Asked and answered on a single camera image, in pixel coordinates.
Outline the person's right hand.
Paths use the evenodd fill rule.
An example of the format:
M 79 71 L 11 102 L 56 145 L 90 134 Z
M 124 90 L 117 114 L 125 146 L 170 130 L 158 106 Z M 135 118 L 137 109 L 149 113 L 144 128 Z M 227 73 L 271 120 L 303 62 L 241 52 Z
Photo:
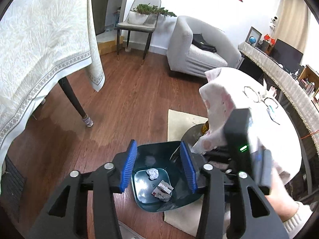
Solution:
M 299 205 L 293 198 L 290 197 L 286 188 L 276 170 L 276 168 L 272 168 L 272 185 L 271 191 L 268 196 L 266 196 L 267 200 L 280 217 L 282 222 L 285 222 L 292 218 L 298 211 Z

